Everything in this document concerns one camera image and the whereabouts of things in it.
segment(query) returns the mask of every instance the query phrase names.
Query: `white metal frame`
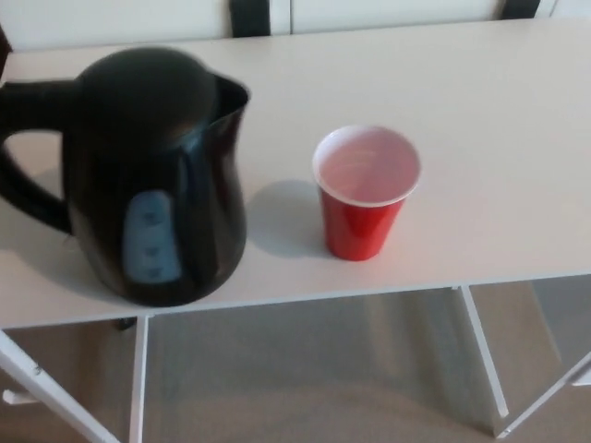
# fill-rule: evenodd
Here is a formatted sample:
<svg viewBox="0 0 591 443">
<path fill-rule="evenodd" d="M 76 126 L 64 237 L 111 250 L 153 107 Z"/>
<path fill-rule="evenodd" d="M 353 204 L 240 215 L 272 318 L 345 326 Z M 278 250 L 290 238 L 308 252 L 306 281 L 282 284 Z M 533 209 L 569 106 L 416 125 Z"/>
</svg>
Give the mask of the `white metal frame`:
<svg viewBox="0 0 591 443">
<path fill-rule="evenodd" d="M 518 425 L 531 416 L 563 386 L 591 384 L 591 353 L 587 354 L 571 370 L 557 380 L 549 389 L 536 397 L 525 410 L 509 414 L 502 392 L 501 381 L 494 365 L 480 316 L 469 286 L 453 288 L 464 311 L 467 330 L 473 335 L 475 355 L 482 365 L 487 382 L 486 393 L 493 414 L 493 433 L 496 438 L 507 437 Z M 148 357 L 148 331 L 151 316 L 138 318 L 131 394 L 131 415 L 129 421 L 129 443 L 142 443 L 144 423 L 144 402 L 146 388 L 146 365 Z M 64 421 L 80 432 L 90 443 L 121 443 L 111 432 L 100 424 L 73 397 L 40 368 L 5 332 L 0 330 L 0 368 L 4 369 L 27 392 L 16 393 L 7 390 L 3 400 L 8 404 L 20 405 L 36 401 L 43 402 Z"/>
<path fill-rule="evenodd" d="M 138 318 L 129 443 L 141 443 L 143 437 L 148 326 L 149 317 Z M 3 400 L 8 404 L 19 405 L 41 401 L 79 431 L 90 443 L 121 443 L 2 330 L 0 330 L 0 368 L 27 390 L 26 393 L 5 391 Z"/>
</svg>

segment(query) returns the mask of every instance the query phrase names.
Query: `white cabinet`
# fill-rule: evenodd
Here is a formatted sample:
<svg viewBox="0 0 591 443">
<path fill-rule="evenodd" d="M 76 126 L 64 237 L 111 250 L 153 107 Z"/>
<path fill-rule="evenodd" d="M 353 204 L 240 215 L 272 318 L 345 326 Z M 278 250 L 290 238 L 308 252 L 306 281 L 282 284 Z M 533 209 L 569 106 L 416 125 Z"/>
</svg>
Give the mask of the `white cabinet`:
<svg viewBox="0 0 591 443">
<path fill-rule="evenodd" d="M 293 33 L 489 20 L 502 0 L 292 0 Z"/>
<path fill-rule="evenodd" d="M 0 24 L 16 51 L 230 33 L 227 0 L 0 0 Z"/>
</svg>

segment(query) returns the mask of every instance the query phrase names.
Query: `table leg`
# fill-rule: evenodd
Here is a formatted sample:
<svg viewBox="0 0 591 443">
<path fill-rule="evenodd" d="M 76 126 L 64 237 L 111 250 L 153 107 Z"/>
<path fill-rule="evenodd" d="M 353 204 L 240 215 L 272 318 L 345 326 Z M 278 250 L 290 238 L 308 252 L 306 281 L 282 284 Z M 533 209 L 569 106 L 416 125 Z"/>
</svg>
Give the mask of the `table leg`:
<svg viewBox="0 0 591 443">
<path fill-rule="evenodd" d="M 504 425 L 501 429 L 495 429 L 496 438 L 507 437 L 517 426 L 523 423 L 535 411 L 537 411 L 546 401 L 556 394 L 562 387 L 566 386 L 579 372 L 589 365 L 591 362 L 591 353 L 588 353 L 575 366 L 573 366 L 566 374 L 559 378 L 549 389 L 546 389 L 541 395 L 537 396 L 530 402 L 530 406 L 522 412 L 518 413 L 508 425 Z"/>
<path fill-rule="evenodd" d="M 136 351 L 133 364 L 129 443 L 141 443 L 143 439 L 149 319 L 146 316 L 138 317 L 138 325 L 136 326 Z"/>
<path fill-rule="evenodd" d="M 474 303 L 474 298 L 470 292 L 468 286 L 462 286 L 460 288 L 461 300 L 464 305 L 465 317 L 469 324 L 469 329 L 474 334 L 474 341 L 476 343 L 478 354 L 480 355 L 481 364 L 484 367 L 486 379 L 488 382 L 488 393 L 494 402 L 495 412 L 499 417 L 506 417 L 509 414 L 509 408 L 507 407 L 507 401 L 502 392 L 501 381 L 499 380 L 499 374 L 492 360 L 490 349 L 488 348 L 487 337 L 482 329 L 480 322 L 480 316 Z"/>
<path fill-rule="evenodd" d="M 0 368 L 91 443 L 120 443 L 2 330 Z"/>
</svg>

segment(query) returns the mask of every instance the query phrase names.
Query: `red cup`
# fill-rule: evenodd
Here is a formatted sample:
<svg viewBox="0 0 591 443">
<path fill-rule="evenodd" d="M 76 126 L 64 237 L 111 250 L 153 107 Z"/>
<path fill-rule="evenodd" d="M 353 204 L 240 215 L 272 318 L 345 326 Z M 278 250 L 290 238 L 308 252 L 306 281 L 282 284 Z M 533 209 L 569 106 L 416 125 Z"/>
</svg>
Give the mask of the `red cup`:
<svg viewBox="0 0 591 443">
<path fill-rule="evenodd" d="M 413 145 L 384 127 L 346 126 L 321 141 L 312 167 L 327 247 L 346 260 L 377 255 L 418 183 Z"/>
</svg>

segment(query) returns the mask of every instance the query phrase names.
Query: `electric kettle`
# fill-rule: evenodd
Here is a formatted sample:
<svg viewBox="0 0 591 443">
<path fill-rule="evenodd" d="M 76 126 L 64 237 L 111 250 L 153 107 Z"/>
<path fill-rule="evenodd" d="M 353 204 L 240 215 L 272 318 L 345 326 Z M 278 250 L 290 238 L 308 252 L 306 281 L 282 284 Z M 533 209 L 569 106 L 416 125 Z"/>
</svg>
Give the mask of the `electric kettle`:
<svg viewBox="0 0 591 443">
<path fill-rule="evenodd" d="M 77 78 L 0 88 L 0 195 L 77 237 L 99 279 L 134 302 L 211 293 L 244 251 L 235 144 L 244 86 L 166 48 L 111 54 Z M 62 133 L 61 200 L 7 151 L 19 131 Z"/>
</svg>

